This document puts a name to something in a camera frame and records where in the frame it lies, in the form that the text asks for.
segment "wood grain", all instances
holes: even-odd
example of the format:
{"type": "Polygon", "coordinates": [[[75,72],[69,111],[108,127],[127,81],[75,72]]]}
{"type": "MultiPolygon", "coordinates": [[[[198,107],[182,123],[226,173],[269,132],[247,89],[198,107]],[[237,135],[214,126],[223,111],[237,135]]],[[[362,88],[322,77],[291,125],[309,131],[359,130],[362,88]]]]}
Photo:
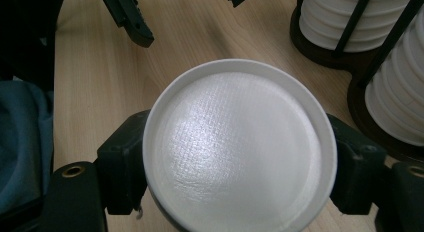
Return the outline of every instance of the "wood grain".
{"type": "MultiPolygon", "coordinates": [[[[94,161],[97,148],[130,115],[149,109],[178,75],[201,63],[247,58],[301,81],[327,113],[354,126],[350,74],[303,57],[289,38],[296,0],[138,0],[156,40],[148,49],[117,28],[102,0],[65,0],[56,33],[55,168],[94,161]]],[[[144,216],[108,216],[110,231],[176,231],[146,192],[144,216]]],[[[341,214],[331,203],[305,231],[375,231],[369,216],[341,214]]]]}

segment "white plate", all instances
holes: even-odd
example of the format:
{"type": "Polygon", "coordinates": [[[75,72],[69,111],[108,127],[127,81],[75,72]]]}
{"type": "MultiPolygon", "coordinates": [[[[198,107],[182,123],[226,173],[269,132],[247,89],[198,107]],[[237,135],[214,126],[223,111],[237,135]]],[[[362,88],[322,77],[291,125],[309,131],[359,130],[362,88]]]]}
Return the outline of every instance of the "white plate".
{"type": "Polygon", "coordinates": [[[393,108],[389,108],[382,101],[381,93],[384,88],[382,84],[376,83],[377,81],[382,82],[381,73],[378,72],[374,76],[373,82],[367,86],[365,91],[365,104],[368,112],[378,126],[389,135],[411,145],[424,146],[423,133],[403,123],[392,113],[393,108]]]}
{"type": "MultiPolygon", "coordinates": [[[[389,63],[382,64],[380,68],[381,72],[378,74],[393,73],[393,68],[388,68],[388,65],[391,64],[391,62],[387,62],[389,63]]],[[[416,113],[411,111],[407,106],[402,104],[398,97],[393,93],[393,90],[389,85],[389,81],[387,80],[387,76],[380,75],[379,77],[376,77],[376,79],[373,79],[373,84],[376,86],[377,90],[380,90],[380,99],[390,109],[392,114],[394,114],[396,118],[407,124],[409,127],[420,131],[424,138],[424,118],[421,118],[416,113]]]]}
{"type": "Polygon", "coordinates": [[[392,50],[391,65],[388,66],[391,72],[384,73],[384,76],[387,77],[390,88],[397,98],[402,101],[403,105],[408,110],[424,118],[424,97],[417,94],[403,76],[404,71],[401,70],[399,56],[397,55],[400,48],[402,48],[402,44],[397,44],[392,50]]]}
{"type": "MultiPolygon", "coordinates": [[[[343,10],[337,10],[331,8],[328,5],[320,3],[316,0],[304,0],[302,7],[308,7],[310,11],[313,11],[315,16],[322,23],[331,26],[336,29],[344,29],[349,21],[349,18],[353,12],[346,12],[343,10]]],[[[398,20],[403,8],[389,10],[381,12],[375,15],[362,15],[355,30],[360,31],[384,31],[389,32],[393,25],[398,20]]]]}
{"type": "Polygon", "coordinates": [[[424,48],[424,7],[420,9],[415,21],[415,29],[420,45],[424,48]]]}
{"type": "Polygon", "coordinates": [[[411,28],[409,31],[409,43],[405,44],[405,46],[407,46],[410,51],[410,60],[415,61],[415,71],[418,72],[418,77],[424,81],[424,61],[422,59],[424,57],[424,44],[421,45],[420,39],[418,38],[420,32],[417,30],[417,25],[418,23],[415,23],[414,28],[411,28]]]}
{"type": "Polygon", "coordinates": [[[408,86],[424,99],[424,67],[418,65],[418,63],[424,65],[422,61],[424,53],[423,50],[417,50],[421,46],[416,37],[414,37],[415,34],[415,29],[413,28],[405,31],[402,37],[402,45],[393,49],[392,53],[408,86]]]}
{"type": "MultiPolygon", "coordinates": [[[[309,25],[307,17],[303,16],[303,14],[300,16],[299,19],[299,28],[303,36],[305,36],[305,38],[308,39],[311,43],[328,50],[336,49],[339,40],[328,38],[314,30],[314,28],[309,25]]],[[[372,50],[381,46],[384,40],[385,38],[375,39],[366,42],[349,41],[346,44],[344,51],[356,53],[372,50]]]]}
{"type": "Polygon", "coordinates": [[[335,179],[328,118],[296,79],[241,59],[178,77],[144,133],[149,188],[189,231],[300,231],[335,179]]]}
{"type": "MultiPolygon", "coordinates": [[[[334,27],[332,25],[329,25],[330,23],[327,23],[326,19],[329,19],[329,16],[320,16],[319,12],[314,9],[314,5],[308,2],[304,2],[302,5],[302,17],[305,19],[305,21],[308,23],[308,25],[317,31],[317,33],[330,38],[339,40],[343,34],[343,31],[346,27],[347,21],[349,20],[349,17],[346,18],[346,24],[341,27],[334,27]]],[[[377,29],[369,29],[369,30],[358,30],[355,29],[352,33],[352,36],[349,38],[350,42],[368,42],[368,41],[374,41],[377,39],[385,39],[387,35],[390,32],[391,27],[393,25],[390,25],[389,27],[382,27],[377,29]]]]}
{"type": "MultiPolygon", "coordinates": [[[[352,12],[358,3],[358,0],[316,0],[329,7],[338,10],[352,12]]],[[[364,16],[374,16],[381,12],[400,9],[408,4],[409,0],[370,0],[364,11],[364,16]]]]}

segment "light wood surface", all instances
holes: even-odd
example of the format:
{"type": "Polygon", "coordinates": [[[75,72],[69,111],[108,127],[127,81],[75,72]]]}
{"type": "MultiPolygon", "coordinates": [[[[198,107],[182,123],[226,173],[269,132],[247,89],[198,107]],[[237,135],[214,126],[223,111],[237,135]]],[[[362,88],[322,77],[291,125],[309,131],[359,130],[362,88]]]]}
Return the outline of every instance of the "light wood surface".
{"type": "MultiPolygon", "coordinates": [[[[65,0],[56,33],[55,168],[94,161],[125,119],[153,106],[178,75],[201,63],[247,58],[301,81],[327,113],[354,126],[347,108],[350,74],[302,56],[289,38],[296,0],[138,0],[156,40],[148,49],[117,28],[102,0],[65,0]]],[[[108,216],[109,231],[175,231],[154,204],[144,216],[108,216]]],[[[305,231],[375,231],[369,216],[340,213],[329,200],[305,231]]]]}

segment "blue cloth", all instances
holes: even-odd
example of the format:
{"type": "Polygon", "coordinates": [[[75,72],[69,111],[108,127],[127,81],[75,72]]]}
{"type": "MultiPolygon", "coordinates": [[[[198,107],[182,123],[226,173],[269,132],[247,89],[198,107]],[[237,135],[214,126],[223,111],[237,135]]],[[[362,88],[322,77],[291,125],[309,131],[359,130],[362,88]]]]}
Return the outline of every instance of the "blue cloth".
{"type": "Polygon", "coordinates": [[[52,95],[30,83],[0,81],[0,214],[47,191],[52,95]]]}

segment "plate surface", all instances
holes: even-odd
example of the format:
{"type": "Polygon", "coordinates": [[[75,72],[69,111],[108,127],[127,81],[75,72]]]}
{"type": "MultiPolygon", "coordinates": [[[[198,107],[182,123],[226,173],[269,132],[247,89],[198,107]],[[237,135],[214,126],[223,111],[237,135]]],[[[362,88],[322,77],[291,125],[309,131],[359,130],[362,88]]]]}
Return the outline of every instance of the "plate surface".
{"type": "Polygon", "coordinates": [[[300,231],[326,203],[337,162],[312,94],[241,59],[200,65],[168,86],[143,159],[157,202],[189,231],[300,231]]]}

